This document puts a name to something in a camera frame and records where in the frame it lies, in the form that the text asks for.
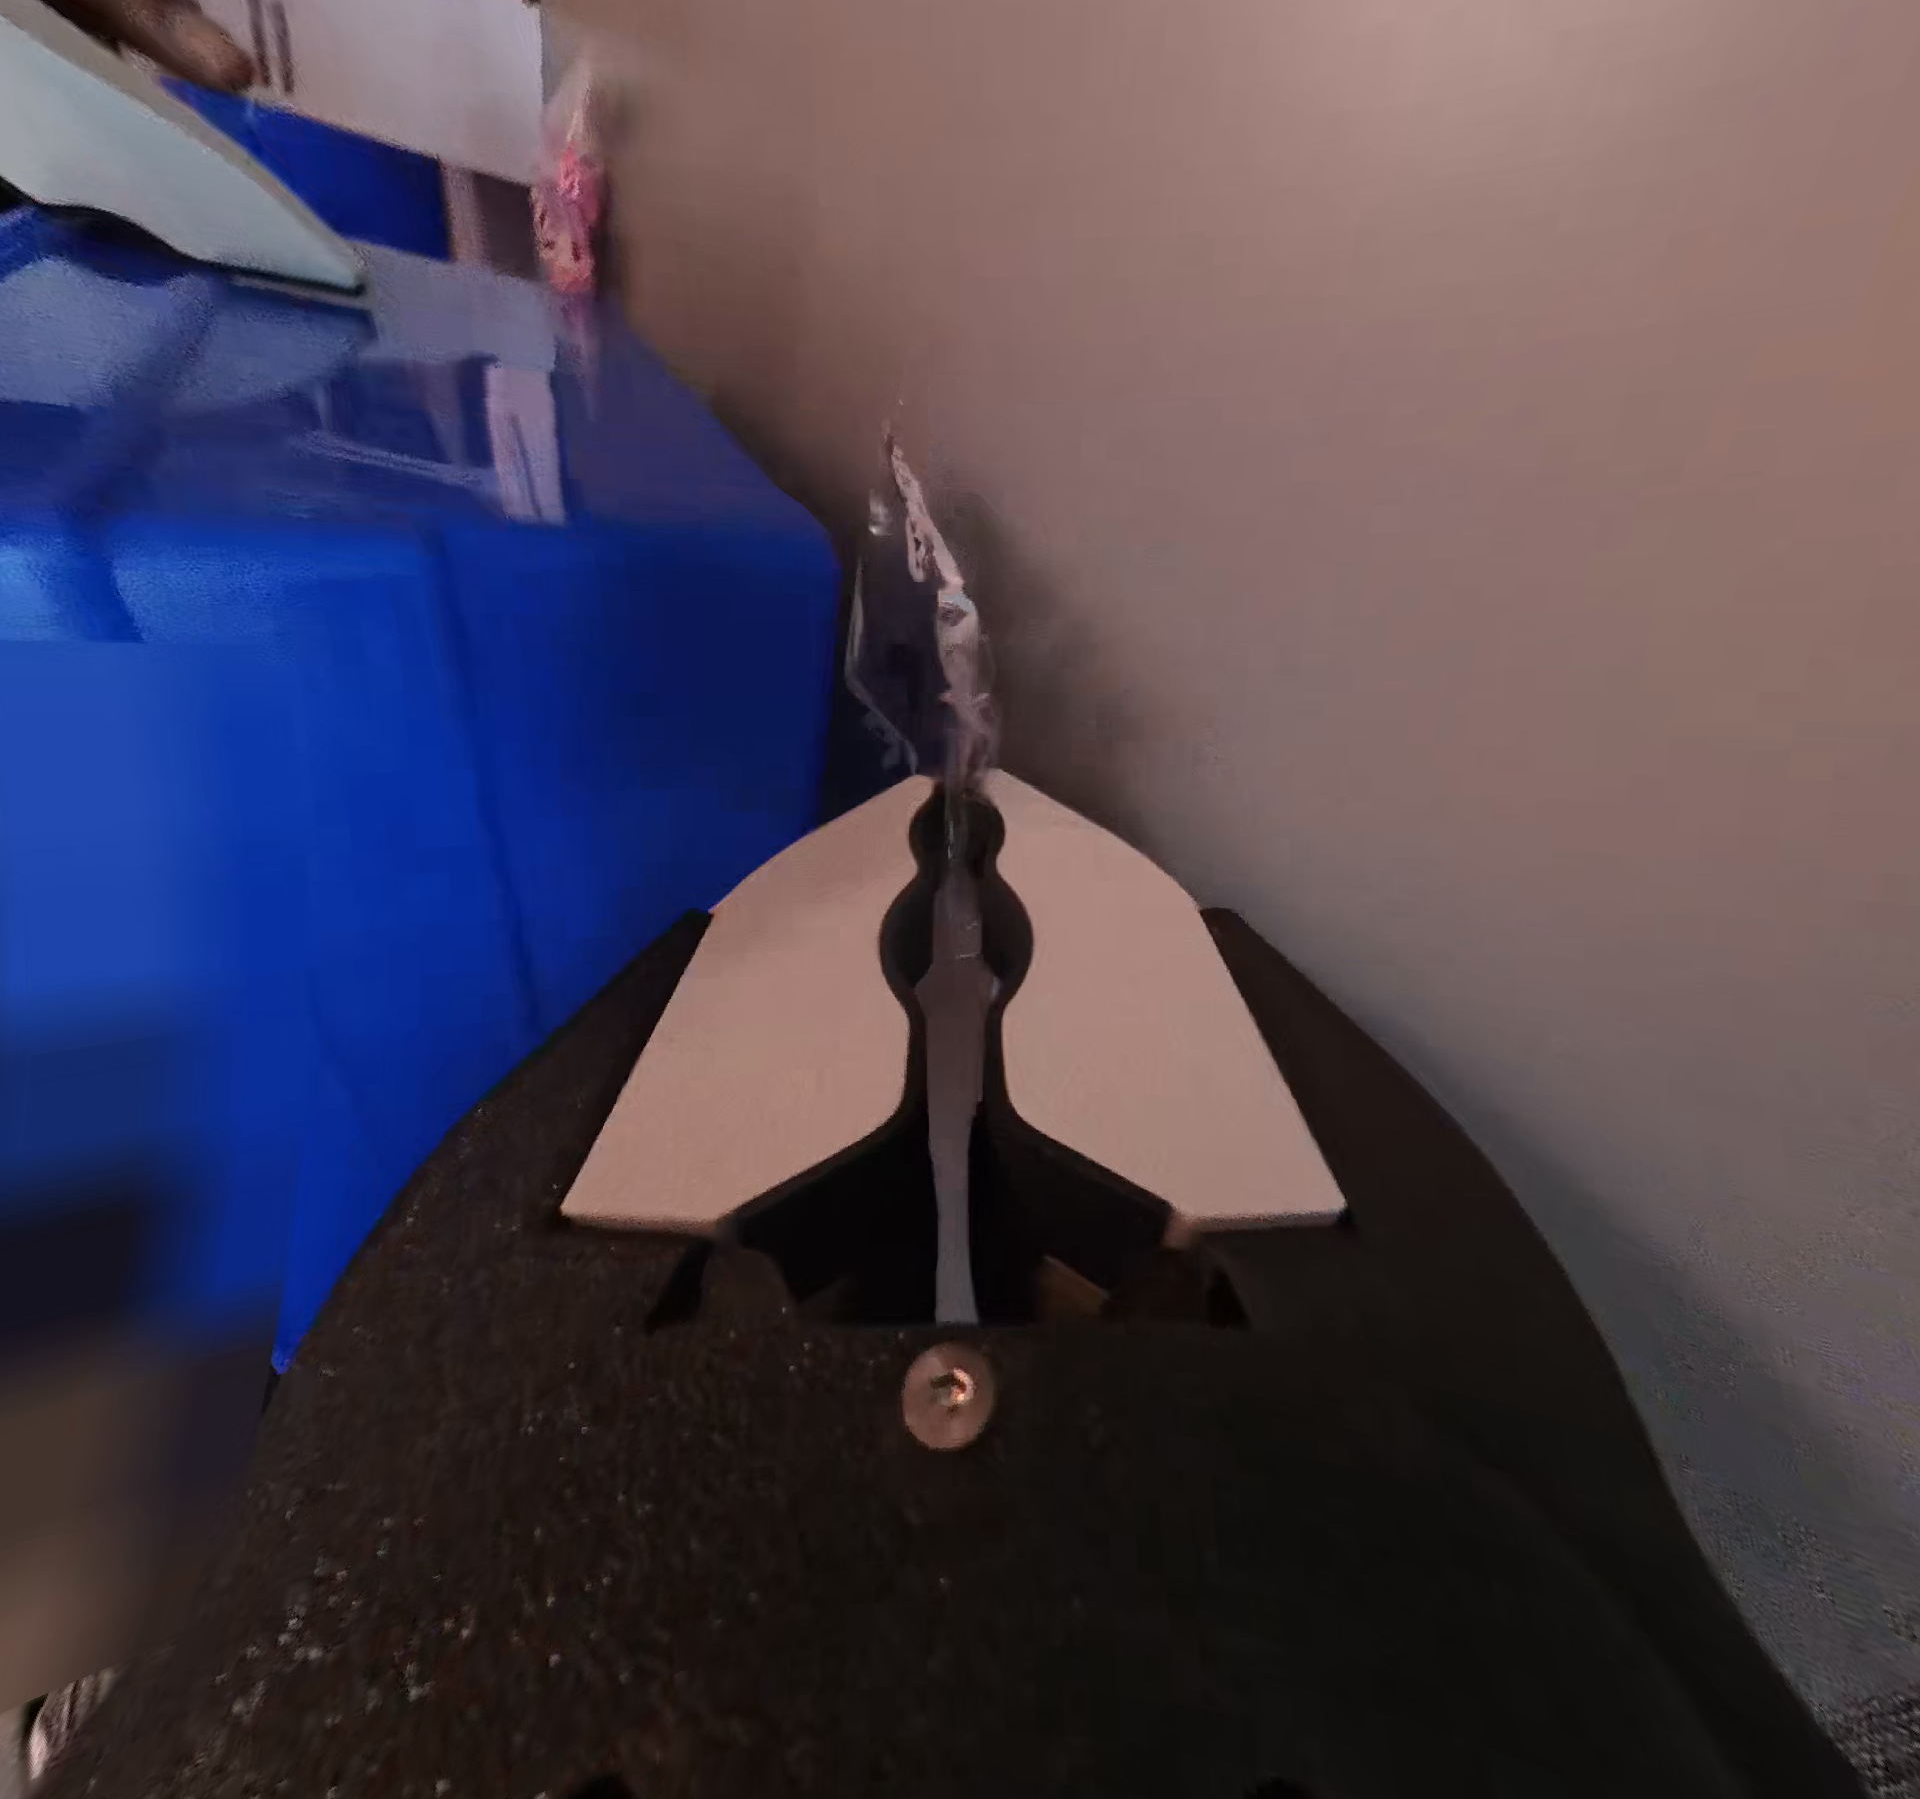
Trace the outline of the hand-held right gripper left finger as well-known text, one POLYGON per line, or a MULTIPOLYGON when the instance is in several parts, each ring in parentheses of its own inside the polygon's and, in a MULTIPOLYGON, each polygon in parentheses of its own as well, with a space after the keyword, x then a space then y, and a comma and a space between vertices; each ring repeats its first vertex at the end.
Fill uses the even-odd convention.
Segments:
POLYGON ((909 1028, 880 927, 915 879, 909 827, 931 794, 929 779, 898 781, 719 901, 562 1196, 564 1221, 711 1237, 893 1116, 909 1028))

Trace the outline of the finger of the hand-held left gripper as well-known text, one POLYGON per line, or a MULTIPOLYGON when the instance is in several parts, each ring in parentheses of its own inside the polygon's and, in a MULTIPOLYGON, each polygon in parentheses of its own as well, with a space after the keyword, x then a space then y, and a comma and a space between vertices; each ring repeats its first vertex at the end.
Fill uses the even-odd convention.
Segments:
POLYGON ((359 294, 352 247, 161 76, 239 94, 254 56, 195 0, 1 0, 3 185, 203 265, 359 294))

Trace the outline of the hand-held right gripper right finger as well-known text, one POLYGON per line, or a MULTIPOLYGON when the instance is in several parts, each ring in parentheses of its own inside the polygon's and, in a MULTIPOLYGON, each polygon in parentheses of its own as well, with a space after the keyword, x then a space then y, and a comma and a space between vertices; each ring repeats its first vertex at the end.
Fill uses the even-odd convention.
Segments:
POLYGON ((1013 952, 987 1119, 1035 1234, 1245 1234, 1340 1221, 1302 1108, 1196 898, 1009 774, 991 941, 1013 952))

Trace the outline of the clear printed plastic bag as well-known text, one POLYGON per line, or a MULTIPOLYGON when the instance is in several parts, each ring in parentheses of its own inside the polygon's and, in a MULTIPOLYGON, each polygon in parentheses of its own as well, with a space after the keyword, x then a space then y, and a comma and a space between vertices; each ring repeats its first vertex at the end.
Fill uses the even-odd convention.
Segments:
POLYGON ((935 1203, 933 1303, 940 1323, 978 1319, 969 1150, 984 1083, 995 974, 984 956, 969 801, 995 761, 995 649, 924 481, 882 425, 857 538, 842 678, 886 758, 937 787, 931 943, 913 981, 924 1021, 924 1134, 935 1203))
POLYGON ((533 243, 544 282, 566 302, 601 292, 608 203, 602 100, 588 56, 577 58, 546 98, 530 185, 533 243))

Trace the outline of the blue plastic bin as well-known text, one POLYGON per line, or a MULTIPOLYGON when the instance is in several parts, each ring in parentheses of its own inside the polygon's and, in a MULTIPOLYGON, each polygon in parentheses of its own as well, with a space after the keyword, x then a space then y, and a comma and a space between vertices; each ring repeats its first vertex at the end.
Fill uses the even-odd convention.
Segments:
POLYGON ((840 574, 615 305, 3 212, 3 1350, 283 1365, 444 1130, 809 827, 840 574))

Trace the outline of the white cardboard box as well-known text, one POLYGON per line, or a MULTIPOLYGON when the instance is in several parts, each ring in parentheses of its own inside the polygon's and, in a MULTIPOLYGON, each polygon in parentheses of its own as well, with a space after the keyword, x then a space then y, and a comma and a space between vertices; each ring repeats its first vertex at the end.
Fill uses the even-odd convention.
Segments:
POLYGON ((541 158, 541 34, 515 0, 195 0, 254 96, 490 180, 541 158))

